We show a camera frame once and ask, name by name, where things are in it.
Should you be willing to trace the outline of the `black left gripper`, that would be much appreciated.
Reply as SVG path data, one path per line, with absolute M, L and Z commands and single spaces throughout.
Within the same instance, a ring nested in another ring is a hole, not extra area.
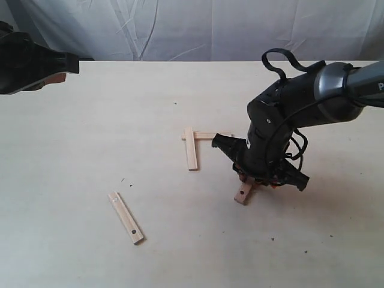
M 25 32 L 1 22 L 1 94 L 36 91 L 79 73 L 79 57 L 34 42 Z

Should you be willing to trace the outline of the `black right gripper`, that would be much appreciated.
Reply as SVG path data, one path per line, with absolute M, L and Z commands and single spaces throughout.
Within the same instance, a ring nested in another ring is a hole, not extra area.
M 286 126 L 270 139 L 273 132 L 272 127 L 263 134 L 251 124 L 246 139 L 216 134 L 212 147 L 233 162 L 232 168 L 240 179 L 249 176 L 265 186 L 292 185 L 304 190 L 310 179 L 301 172 L 307 138 Z

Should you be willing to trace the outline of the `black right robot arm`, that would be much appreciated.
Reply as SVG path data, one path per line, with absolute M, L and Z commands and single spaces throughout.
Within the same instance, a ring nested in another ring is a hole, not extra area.
M 303 74 L 281 77 L 247 105 L 247 138 L 216 134 L 220 149 L 244 181 L 265 186 L 292 185 L 302 191 L 309 177 L 292 161 L 304 159 L 308 140 L 300 128 L 356 119 L 366 106 L 383 107 L 383 62 L 354 67 L 344 62 L 319 61 Z

